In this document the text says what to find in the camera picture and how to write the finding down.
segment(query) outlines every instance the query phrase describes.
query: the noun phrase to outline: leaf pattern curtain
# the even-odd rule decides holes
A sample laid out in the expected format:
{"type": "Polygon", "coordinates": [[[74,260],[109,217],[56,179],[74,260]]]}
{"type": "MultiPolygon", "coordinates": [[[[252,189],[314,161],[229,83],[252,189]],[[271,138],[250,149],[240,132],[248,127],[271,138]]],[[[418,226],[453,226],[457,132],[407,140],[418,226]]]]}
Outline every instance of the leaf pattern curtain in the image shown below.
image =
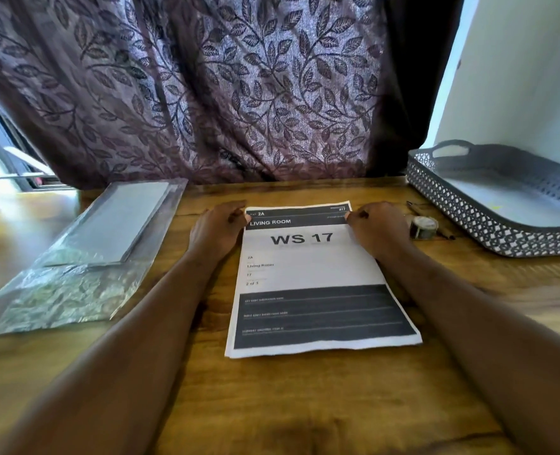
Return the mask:
{"type": "Polygon", "coordinates": [[[0,105],[80,189],[363,176],[374,0],[0,0],[0,105]]]}

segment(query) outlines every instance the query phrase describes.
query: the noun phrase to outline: gray plastic tray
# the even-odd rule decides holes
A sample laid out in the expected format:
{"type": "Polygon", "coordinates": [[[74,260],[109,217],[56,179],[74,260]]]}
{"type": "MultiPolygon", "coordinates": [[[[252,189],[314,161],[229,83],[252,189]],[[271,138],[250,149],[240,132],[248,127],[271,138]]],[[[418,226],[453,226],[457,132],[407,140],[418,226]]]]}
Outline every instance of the gray plastic tray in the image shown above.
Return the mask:
{"type": "Polygon", "coordinates": [[[411,150],[407,178],[487,249],[560,255],[560,164],[507,145],[450,140],[411,150]]]}

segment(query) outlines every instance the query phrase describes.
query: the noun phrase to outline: wooden table surface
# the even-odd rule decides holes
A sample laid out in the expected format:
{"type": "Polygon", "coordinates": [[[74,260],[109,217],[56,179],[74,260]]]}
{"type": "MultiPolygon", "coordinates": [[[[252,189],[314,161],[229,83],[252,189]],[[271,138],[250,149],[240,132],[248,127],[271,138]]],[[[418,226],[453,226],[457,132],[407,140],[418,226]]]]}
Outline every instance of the wooden table surface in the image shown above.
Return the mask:
{"type": "MultiPolygon", "coordinates": [[[[75,200],[33,193],[0,213],[0,287],[25,268],[76,214],[75,200]]],[[[466,237],[404,178],[307,183],[190,185],[154,265],[130,304],[176,261],[205,209],[351,200],[352,207],[406,200],[455,232],[417,246],[479,288],[560,332],[560,257],[508,259],[466,237]]],[[[498,422],[418,308],[389,278],[420,329],[419,346],[316,351],[230,360],[223,356],[239,249],[213,278],[194,323],[157,454],[514,454],[498,422]]],[[[0,336],[0,434],[109,322],[0,336]]]]}

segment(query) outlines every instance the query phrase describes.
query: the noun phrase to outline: pencil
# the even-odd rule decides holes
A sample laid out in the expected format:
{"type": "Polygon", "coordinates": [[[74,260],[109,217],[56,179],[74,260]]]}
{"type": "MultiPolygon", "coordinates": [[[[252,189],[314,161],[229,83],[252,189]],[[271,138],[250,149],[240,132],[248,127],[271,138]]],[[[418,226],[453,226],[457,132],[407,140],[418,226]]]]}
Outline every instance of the pencil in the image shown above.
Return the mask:
{"type": "MultiPolygon", "coordinates": [[[[423,212],[423,211],[421,210],[421,208],[419,208],[419,206],[417,206],[416,204],[411,203],[410,201],[407,201],[407,202],[406,202],[406,206],[407,206],[411,211],[413,211],[415,214],[417,214],[417,215],[426,215],[426,213],[423,212]]],[[[448,240],[454,240],[454,239],[455,239],[455,236],[454,236],[450,231],[448,231],[445,227],[443,227],[440,223],[438,223],[438,231],[437,231],[437,233],[438,233],[440,236],[445,237],[445,238],[448,239],[448,240]]]]}

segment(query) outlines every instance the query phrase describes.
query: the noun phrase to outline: printed document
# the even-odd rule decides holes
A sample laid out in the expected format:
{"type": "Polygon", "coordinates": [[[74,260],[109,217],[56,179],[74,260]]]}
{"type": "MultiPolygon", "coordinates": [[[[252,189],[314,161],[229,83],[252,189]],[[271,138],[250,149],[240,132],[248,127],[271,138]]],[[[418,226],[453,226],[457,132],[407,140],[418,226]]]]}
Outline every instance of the printed document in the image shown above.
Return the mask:
{"type": "Polygon", "coordinates": [[[345,222],[349,202],[248,207],[225,356],[421,343],[345,222]]]}

